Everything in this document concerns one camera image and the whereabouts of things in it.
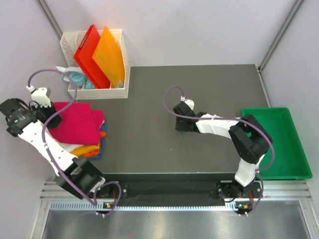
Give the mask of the magenta t shirt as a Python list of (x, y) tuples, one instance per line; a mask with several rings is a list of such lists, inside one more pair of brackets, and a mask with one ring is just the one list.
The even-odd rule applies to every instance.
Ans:
[(62, 122), (50, 128), (50, 135), (60, 143), (97, 145), (100, 141), (100, 127), (104, 123), (101, 110), (91, 109), (89, 103), (73, 103), (59, 114)]

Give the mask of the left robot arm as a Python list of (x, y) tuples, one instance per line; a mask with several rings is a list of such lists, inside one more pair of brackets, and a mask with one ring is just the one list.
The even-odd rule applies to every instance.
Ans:
[(96, 200), (90, 194), (109, 197), (113, 185), (85, 157), (76, 157), (63, 149), (47, 132), (46, 126), (36, 114), (22, 106), (18, 99), (7, 99), (0, 104), (5, 116), (7, 132), (31, 144), (50, 163), (56, 178), (54, 182), (79, 199), (86, 199), (92, 205)]

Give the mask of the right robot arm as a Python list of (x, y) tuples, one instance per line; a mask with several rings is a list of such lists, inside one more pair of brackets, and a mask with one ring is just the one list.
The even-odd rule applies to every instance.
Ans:
[(274, 153), (272, 138), (256, 118), (252, 115), (221, 118), (204, 112), (195, 114), (191, 100), (176, 105), (173, 114), (177, 131), (214, 134), (232, 140), (240, 162), (231, 188), (236, 196), (246, 196), (251, 191), (262, 159), (269, 150)]

